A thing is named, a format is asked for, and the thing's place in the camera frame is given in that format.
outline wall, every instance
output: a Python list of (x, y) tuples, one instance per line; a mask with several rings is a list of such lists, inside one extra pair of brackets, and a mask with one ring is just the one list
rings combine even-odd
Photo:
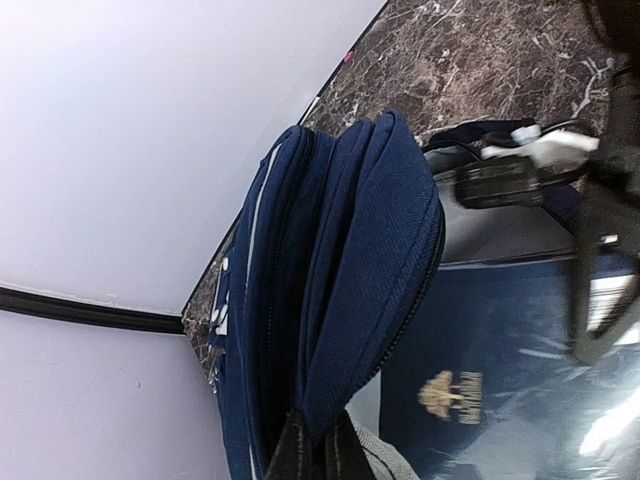
[(0, 331), (0, 478), (229, 478), (185, 337), (7, 312)]
[(0, 284), (178, 313), (382, 0), (4, 0)]

